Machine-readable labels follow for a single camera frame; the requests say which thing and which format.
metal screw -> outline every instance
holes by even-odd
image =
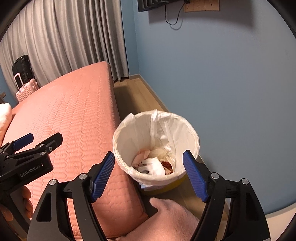
[[[49,181],[50,186],[53,186],[56,183],[57,183],[57,181],[55,179],[52,179],[52,180]]]
[[[242,179],[242,183],[245,184],[245,185],[248,185],[249,184],[249,181],[244,178],[244,179]]]
[[[85,173],[79,175],[80,180],[84,180],[86,178],[87,178],[87,174],[85,174]]]
[[[218,173],[212,173],[211,174],[211,177],[213,178],[213,179],[218,179],[220,176],[219,176],[219,174]]]

quilted pink bedspread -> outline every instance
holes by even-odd
[[[28,185],[36,207],[47,183],[73,180],[100,163],[112,151],[112,136],[120,123],[109,65],[100,62],[66,74],[40,88],[13,110],[15,114],[3,143],[27,133],[33,148],[49,136],[60,132],[63,144],[50,154],[54,170]],[[72,200],[69,214],[73,232],[80,238]],[[93,204],[107,237],[129,233],[143,223],[147,214],[131,179],[115,163],[103,196]]]

white tissue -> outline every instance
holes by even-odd
[[[142,164],[145,166],[138,167],[139,172],[148,171],[149,175],[153,176],[165,176],[165,169],[160,161],[155,158],[147,158],[146,160],[142,161]]]

crumpled paper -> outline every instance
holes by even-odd
[[[173,161],[164,148],[141,149],[133,160],[132,167],[149,175],[169,175],[173,173]]]

human hand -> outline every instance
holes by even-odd
[[[32,216],[33,216],[33,204],[29,200],[29,198],[31,198],[31,192],[25,186],[22,187],[22,197],[24,199],[24,205],[25,205],[25,208],[26,208],[26,211],[25,211],[26,216],[28,218],[32,218]],[[12,221],[13,220],[12,213],[6,207],[4,207],[1,204],[0,204],[0,212],[3,214],[6,221]]]

